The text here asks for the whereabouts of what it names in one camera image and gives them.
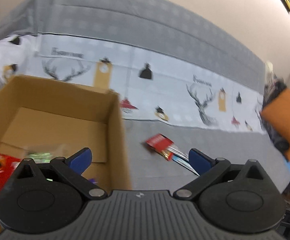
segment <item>deer head illustration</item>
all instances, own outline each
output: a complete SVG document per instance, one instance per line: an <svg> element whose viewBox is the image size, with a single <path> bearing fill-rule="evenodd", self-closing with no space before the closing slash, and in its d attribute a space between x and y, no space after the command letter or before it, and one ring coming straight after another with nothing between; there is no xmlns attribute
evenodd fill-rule
<svg viewBox="0 0 290 240"><path fill-rule="evenodd" d="M56 74L57 67L53 66L52 69L50 68L50 65L53 61L54 61L54 58L50 59L48 62L42 61L43 70L46 74L51 76L53 79L60 80L58 78L58 75ZM77 62L80 66L79 71L76 71L74 68L72 68L71 73L67 75L64 79L62 79L61 81L68 82L72 80L72 78L83 75L84 73L90 70L91 66L84 67L81 61L77 60Z"/></svg>
<svg viewBox="0 0 290 240"><path fill-rule="evenodd" d="M211 94L206 95L205 100L203 101L203 103L201 103L197 97L197 91L193 92L193 88L192 88L193 85L194 84L192 84L190 87L188 87L188 85L186 85L186 88L187 88L189 95L195 100L195 104L198 107L199 115L200 115L203 123L207 126L217 125L217 121L214 118L205 114L205 108L208 106L208 103L210 103L211 101L214 100L215 95L212 93L211 89L209 89Z"/></svg>

